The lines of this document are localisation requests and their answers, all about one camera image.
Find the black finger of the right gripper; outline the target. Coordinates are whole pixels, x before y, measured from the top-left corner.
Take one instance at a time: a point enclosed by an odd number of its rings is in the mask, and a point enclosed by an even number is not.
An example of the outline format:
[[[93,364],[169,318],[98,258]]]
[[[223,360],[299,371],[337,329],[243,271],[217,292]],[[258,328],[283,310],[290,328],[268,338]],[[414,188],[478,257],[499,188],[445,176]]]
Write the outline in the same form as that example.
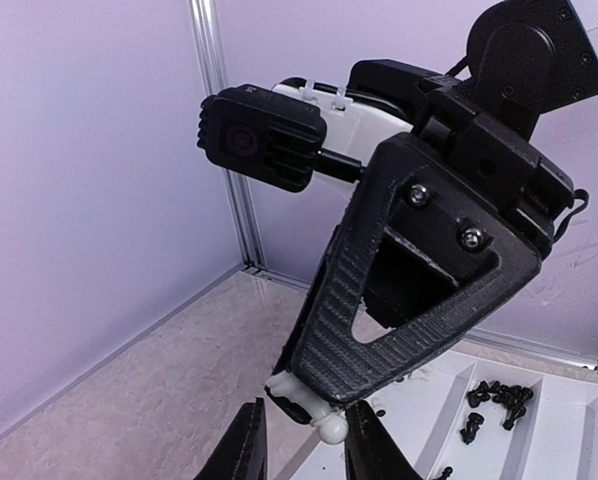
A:
[[[287,341],[282,347],[280,357],[273,367],[271,373],[272,376],[281,373],[294,374],[294,357],[297,356],[297,351],[301,350],[301,344],[308,328],[310,314],[314,308],[329,265],[332,262],[333,248],[337,242],[339,230],[340,226],[334,228],[330,240],[320,258],[317,271],[309,286],[298,317]],[[271,400],[288,418],[299,425],[309,425],[313,420],[312,415],[304,407],[300,406],[296,401],[291,401],[284,395],[271,393]]]
[[[436,358],[538,272],[537,249],[401,133],[340,223],[294,374],[352,404]]]

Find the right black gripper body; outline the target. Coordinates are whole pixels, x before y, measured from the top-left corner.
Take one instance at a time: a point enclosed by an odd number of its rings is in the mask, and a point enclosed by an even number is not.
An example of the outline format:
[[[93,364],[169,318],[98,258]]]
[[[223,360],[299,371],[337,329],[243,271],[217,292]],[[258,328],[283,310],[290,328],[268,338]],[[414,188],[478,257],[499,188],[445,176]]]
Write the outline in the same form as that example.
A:
[[[412,126],[404,133],[430,148],[442,167],[537,249],[539,272],[560,235],[555,220],[575,200],[563,172],[469,100],[455,78],[393,60],[363,60],[348,85],[398,106]]]

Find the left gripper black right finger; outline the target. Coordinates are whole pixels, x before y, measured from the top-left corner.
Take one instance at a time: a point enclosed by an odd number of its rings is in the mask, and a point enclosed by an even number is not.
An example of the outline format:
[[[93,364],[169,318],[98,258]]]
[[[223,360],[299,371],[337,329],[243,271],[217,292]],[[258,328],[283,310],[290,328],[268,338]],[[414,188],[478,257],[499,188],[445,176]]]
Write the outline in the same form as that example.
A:
[[[348,480],[422,480],[366,401],[345,410]]]

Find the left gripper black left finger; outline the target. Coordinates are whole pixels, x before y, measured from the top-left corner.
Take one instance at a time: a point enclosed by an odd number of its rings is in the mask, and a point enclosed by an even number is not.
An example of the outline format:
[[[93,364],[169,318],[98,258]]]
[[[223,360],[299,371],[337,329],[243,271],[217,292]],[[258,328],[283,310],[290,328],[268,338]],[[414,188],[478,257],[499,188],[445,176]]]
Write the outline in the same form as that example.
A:
[[[263,480],[268,470],[264,400],[244,403],[195,480]]]

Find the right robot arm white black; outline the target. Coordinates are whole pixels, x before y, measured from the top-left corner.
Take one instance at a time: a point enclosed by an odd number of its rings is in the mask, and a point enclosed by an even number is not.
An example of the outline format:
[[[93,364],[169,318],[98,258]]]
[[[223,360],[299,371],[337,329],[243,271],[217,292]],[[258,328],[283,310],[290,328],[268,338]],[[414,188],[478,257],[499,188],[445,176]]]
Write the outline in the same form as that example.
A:
[[[455,345],[527,285],[588,194],[530,144],[539,117],[598,95],[598,1],[503,1],[444,75],[363,61],[349,84],[411,130],[366,166],[320,168],[355,190],[266,390],[322,427]]]

